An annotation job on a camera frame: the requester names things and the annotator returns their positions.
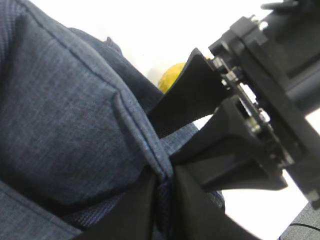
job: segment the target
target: black plastic part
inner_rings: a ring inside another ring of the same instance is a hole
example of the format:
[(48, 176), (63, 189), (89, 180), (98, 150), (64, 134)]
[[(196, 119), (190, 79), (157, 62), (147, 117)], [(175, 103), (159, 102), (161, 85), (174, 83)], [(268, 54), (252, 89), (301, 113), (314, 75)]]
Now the black plastic part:
[(294, 11), (299, 7), (297, 0), (285, 0), (284, 2), (266, 3), (261, 5), (263, 10)]
[(186, 124), (212, 114), (227, 96), (220, 74), (213, 71), (196, 48), (175, 84), (148, 118), (158, 136), (163, 138)]
[(171, 156), (171, 162), (187, 165), (208, 192), (285, 188), (278, 163), (269, 158), (265, 146), (245, 125), (237, 103), (236, 96), (225, 99), (206, 125)]
[(237, 60), (247, 84), (257, 95), (257, 101), (270, 115), (270, 123), (275, 134), (295, 161), (287, 167), (288, 172), (309, 200), (318, 201), (319, 135), (286, 96), (284, 92), (286, 83), (280, 81), (280, 75), (266, 67), (268, 59), (260, 58), (259, 54), (264, 51), (263, 48), (258, 42), (248, 41), (247, 38), (230, 30), (219, 42), (214, 43), (210, 50), (215, 56), (230, 54)]
[(148, 166), (117, 206), (74, 240), (150, 240), (156, 175)]
[(187, 240), (258, 240), (218, 208), (199, 187), (184, 166), (175, 167), (176, 201), (182, 211), (176, 215), (180, 227), (175, 228), (179, 239), (181, 230)]
[(282, 89), (307, 115), (320, 108), (320, 1), (299, 3), (294, 12), (274, 11), (263, 19), (268, 42), (261, 48), (285, 72), (289, 81)]

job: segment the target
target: yellow fruit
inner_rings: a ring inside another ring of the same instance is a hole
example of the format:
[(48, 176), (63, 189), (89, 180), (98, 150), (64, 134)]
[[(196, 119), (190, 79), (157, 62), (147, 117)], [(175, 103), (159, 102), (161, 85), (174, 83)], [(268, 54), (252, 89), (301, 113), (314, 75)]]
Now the yellow fruit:
[(169, 88), (175, 83), (184, 66), (185, 66), (184, 62), (177, 63), (176, 65), (173, 65), (172, 67), (170, 67), (163, 74), (163, 76), (161, 77), (158, 83), (158, 87), (162, 92), (166, 93), (169, 90)]

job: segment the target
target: metal screw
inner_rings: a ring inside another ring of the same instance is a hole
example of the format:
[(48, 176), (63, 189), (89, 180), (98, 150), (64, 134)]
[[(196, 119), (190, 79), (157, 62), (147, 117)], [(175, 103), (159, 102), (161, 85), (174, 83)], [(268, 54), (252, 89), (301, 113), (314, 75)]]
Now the metal screw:
[(268, 115), (268, 113), (263, 110), (262, 108), (259, 108), (259, 117), (261, 118), (262, 121), (264, 121), (265, 123), (270, 122), (270, 116)]
[(268, 27), (268, 23), (266, 21), (262, 21), (258, 24), (258, 28), (260, 29), (260, 31), (265, 30)]
[(224, 64), (222, 63), (222, 61), (221, 61), (221, 59), (220, 59), (220, 57), (215, 57), (213, 60), (212, 60), (212, 62), (213, 62), (213, 64), (214, 64), (214, 66), (215, 66), (215, 68), (220, 68), (220, 67), (222, 67)]
[(237, 75), (233, 71), (229, 71), (225, 76), (229, 81), (238, 81)]
[(252, 15), (250, 17), (250, 20), (251, 20), (251, 22), (253, 22), (255, 24), (259, 22), (259, 19), (258, 19), (258, 17), (256, 15)]

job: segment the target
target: stitching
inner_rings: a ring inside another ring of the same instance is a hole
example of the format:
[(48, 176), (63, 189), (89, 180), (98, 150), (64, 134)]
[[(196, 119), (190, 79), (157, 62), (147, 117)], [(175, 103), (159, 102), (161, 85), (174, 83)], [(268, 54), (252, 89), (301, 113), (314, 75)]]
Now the stitching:
[(29, 209), (31, 212), (35, 213), (36, 215), (40, 216), (41, 218), (49, 221), (50, 223), (54, 224), (55, 226), (57, 226), (58, 228), (64, 230), (66, 233), (72, 235), (72, 236), (76, 236), (77, 233), (73, 233), (67, 229), (65, 229), (63, 226), (60, 226), (58, 223), (52, 221), (50, 218), (47, 218), (45, 216), (43, 216), (41, 213), (37, 212), (35, 209), (31, 208), (30, 206), (28, 206), (26, 203), (24, 203), (23, 201), (17, 199), (16, 197), (11, 196), (9, 193), (7, 193), (6, 191), (4, 191), (3, 189), (0, 189), (0, 191), (2, 193), (4, 193), (5, 195), (7, 195), (9, 198), (13, 199), (15, 202), (19, 203), (19, 205), (22, 205), (24, 207), (26, 207), (27, 209)]
[(100, 79), (102, 82), (104, 82), (107, 85), (110, 85), (111, 87), (113, 87), (115, 90), (117, 90), (119, 92), (119, 96), (120, 99), (122, 101), (122, 104), (124, 106), (124, 108), (126, 109), (127, 113), (130, 115), (134, 125), (136, 126), (136, 128), (139, 130), (140, 134), (142, 135), (144, 141), (147, 144), (147, 147), (150, 149), (156, 163), (158, 164), (160, 170), (162, 171), (163, 174), (167, 175), (167, 173), (164, 171), (162, 165), (160, 164), (158, 158), (156, 157), (156, 154), (153, 150), (153, 148), (150, 146), (149, 141), (147, 140), (146, 136), (142, 133), (139, 125), (137, 124), (136, 120), (134, 119), (134, 117), (132, 116), (131, 112), (129, 111), (128, 107), (125, 104), (125, 101), (123, 99), (123, 96), (121, 94), (121, 92), (119, 91), (118, 88), (116, 88), (113, 84), (107, 82), (103, 76), (101, 76), (99, 73), (94, 72), (87, 64), (84, 60), (82, 60), (76, 53), (74, 53), (70, 48), (68, 48), (62, 41), (60, 41), (51, 31), (49, 31), (47, 28), (45, 28), (45, 26), (35, 17), (35, 15), (32, 13), (32, 11), (29, 9), (29, 7), (27, 5), (25, 5), (25, 3), (22, 3), (18, 0), (14, 0), (17, 4), (22, 5), (26, 11), (29, 13), (29, 15), (33, 18), (33, 20), (38, 24), (38, 26), (42, 29), (44, 29), (54, 40), (56, 40), (64, 49), (68, 50), (71, 55), (77, 59), (86, 69), (88, 69), (93, 75), (95, 75), (98, 79)]

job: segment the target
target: denim fabric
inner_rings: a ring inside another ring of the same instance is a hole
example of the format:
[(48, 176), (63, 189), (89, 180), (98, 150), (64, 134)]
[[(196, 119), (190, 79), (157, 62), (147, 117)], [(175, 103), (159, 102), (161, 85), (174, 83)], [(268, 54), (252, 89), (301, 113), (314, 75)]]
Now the denim fabric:
[(80, 233), (0, 182), (1, 240), (68, 240)]
[(162, 93), (115, 43), (26, 0), (0, 0), (0, 78), (0, 239), (72, 238), (80, 231), (61, 218), (98, 221), (145, 165), (161, 183), (159, 229), (168, 228), (168, 156), (196, 128), (159, 140), (145, 113)]
[[(320, 229), (320, 209), (314, 210), (308, 203), (293, 224), (305, 224)], [(320, 232), (304, 226), (289, 226), (280, 237), (281, 240), (319, 240)]]

